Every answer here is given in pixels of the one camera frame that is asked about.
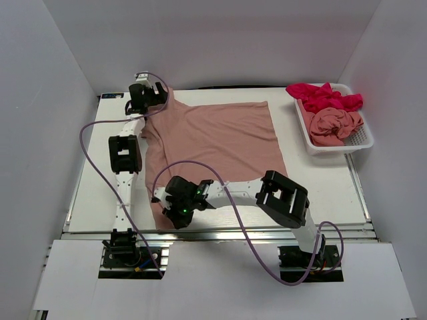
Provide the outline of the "dusty pink t shirt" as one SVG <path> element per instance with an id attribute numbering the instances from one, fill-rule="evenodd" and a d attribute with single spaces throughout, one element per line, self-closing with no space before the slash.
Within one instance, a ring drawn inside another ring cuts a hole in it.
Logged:
<path id="1" fill-rule="evenodd" d="M 167 107 L 147 120 L 145 186 L 164 187 L 176 175 L 238 182 L 259 179 L 267 170 L 287 175 L 265 97 L 209 100 L 209 90 L 191 102 L 173 90 Z"/>

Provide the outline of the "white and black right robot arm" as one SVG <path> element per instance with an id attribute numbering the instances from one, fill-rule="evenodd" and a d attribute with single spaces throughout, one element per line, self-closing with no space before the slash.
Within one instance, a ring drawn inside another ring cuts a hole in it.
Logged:
<path id="1" fill-rule="evenodd" d="M 321 264 L 326 256 L 324 237 L 310 215 L 308 191 L 277 171 L 266 171 L 259 179 L 225 184 L 211 179 L 195 184 L 174 176 L 166 187 L 153 192 L 151 201 L 161 204 L 162 213 L 175 229 L 187 227 L 196 210 L 219 209 L 231 203 L 259 207 L 278 225 L 291 229 L 306 264 Z"/>

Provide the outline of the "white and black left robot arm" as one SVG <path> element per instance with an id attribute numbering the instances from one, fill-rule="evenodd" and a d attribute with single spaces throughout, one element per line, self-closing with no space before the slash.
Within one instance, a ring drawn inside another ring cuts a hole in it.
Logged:
<path id="1" fill-rule="evenodd" d="M 148 80 L 129 86 L 130 102 L 125 106 L 126 122 L 122 130 L 108 140 L 111 170 L 115 175 L 115 191 L 119 195 L 107 248 L 114 259 L 127 266 L 137 264 L 141 249 L 136 246 L 137 233 L 127 218 L 131 215 L 131 197 L 143 161 L 138 136 L 145 127 L 145 114 L 150 108 L 166 103 L 168 94 L 160 82 Z"/>

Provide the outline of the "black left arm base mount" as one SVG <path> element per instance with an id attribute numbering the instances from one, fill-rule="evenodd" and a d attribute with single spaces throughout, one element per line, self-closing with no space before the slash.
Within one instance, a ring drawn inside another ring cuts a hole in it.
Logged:
<path id="1" fill-rule="evenodd" d="M 146 247 L 138 247 L 136 255 L 114 255 L 105 248 L 101 257 L 99 279 L 160 280 L 154 262 Z"/>

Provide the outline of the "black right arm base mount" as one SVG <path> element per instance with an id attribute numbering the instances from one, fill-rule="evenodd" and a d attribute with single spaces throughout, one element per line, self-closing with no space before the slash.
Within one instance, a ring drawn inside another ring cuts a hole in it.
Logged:
<path id="1" fill-rule="evenodd" d="M 306 271 L 311 259 L 309 253 L 300 251 L 298 246 L 278 247 L 280 260 L 281 280 L 296 282 Z M 339 261 L 340 252 L 336 245 L 327 245 L 324 256 L 316 257 L 311 271 L 304 283 L 339 283 L 344 281 L 344 276 L 339 264 L 333 271 L 332 267 Z"/>

